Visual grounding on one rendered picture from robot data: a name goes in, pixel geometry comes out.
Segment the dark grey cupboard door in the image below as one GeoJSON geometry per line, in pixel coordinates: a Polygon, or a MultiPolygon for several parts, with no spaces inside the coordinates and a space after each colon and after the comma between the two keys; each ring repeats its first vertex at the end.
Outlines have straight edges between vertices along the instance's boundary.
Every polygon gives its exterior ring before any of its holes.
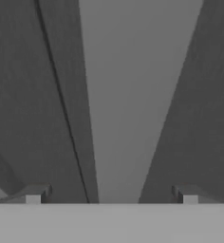
{"type": "Polygon", "coordinates": [[[84,200],[99,201],[79,0],[35,0],[84,200]]]}
{"type": "Polygon", "coordinates": [[[0,0],[0,188],[52,188],[50,203],[87,196],[65,97],[37,0],[0,0]]]}
{"type": "Polygon", "coordinates": [[[174,185],[224,201],[224,0],[204,0],[140,196],[168,203],[174,185]]]}

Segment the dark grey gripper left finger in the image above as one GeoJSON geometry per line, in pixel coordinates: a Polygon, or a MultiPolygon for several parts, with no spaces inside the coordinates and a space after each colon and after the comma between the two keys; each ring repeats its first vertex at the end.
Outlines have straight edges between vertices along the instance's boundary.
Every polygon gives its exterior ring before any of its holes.
{"type": "Polygon", "coordinates": [[[0,203],[42,204],[47,203],[52,194],[50,184],[30,184],[14,195],[0,198],[0,203]]]}

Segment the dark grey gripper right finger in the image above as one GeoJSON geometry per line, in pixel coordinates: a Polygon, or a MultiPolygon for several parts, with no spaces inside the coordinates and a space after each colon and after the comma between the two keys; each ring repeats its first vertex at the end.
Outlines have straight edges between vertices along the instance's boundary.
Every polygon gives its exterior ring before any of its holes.
{"type": "Polygon", "coordinates": [[[174,185],[171,202],[180,204],[222,204],[224,199],[206,193],[196,185],[174,185]]]}

